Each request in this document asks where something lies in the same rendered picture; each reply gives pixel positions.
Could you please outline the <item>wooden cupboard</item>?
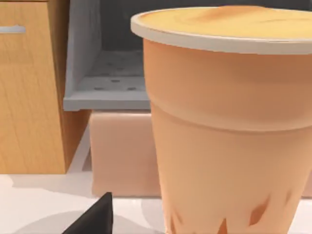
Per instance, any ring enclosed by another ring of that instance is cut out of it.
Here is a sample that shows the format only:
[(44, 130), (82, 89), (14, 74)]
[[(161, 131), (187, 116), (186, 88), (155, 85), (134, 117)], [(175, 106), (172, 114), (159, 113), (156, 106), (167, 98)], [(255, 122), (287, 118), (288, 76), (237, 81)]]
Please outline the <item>wooden cupboard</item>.
[(0, 0), (0, 174), (64, 174), (90, 112), (63, 109), (69, 0)]

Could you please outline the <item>grey pierced drawer inside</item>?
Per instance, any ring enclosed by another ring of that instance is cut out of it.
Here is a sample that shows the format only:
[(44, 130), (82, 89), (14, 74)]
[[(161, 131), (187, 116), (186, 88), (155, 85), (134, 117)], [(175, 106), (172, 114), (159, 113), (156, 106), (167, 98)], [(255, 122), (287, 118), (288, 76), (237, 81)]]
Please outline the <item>grey pierced drawer inside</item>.
[(65, 111), (148, 110), (141, 51), (102, 48), (100, 0), (70, 0)]

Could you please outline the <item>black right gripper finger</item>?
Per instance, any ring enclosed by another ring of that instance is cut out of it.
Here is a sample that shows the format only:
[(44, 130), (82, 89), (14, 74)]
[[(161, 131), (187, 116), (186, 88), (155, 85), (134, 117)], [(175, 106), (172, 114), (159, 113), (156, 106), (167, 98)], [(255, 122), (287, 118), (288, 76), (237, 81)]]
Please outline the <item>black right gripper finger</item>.
[(113, 234), (112, 193), (105, 193), (62, 234)]

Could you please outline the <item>orange cup with white rim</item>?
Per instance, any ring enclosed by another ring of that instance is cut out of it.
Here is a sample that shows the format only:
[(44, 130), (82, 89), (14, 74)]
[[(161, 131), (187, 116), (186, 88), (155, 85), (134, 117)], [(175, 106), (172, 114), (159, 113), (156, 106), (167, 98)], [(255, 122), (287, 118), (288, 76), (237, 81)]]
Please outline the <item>orange cup with white rim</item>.
[(312, 11), (136, 14), (166, 234), (288, 234), (312, 171)]

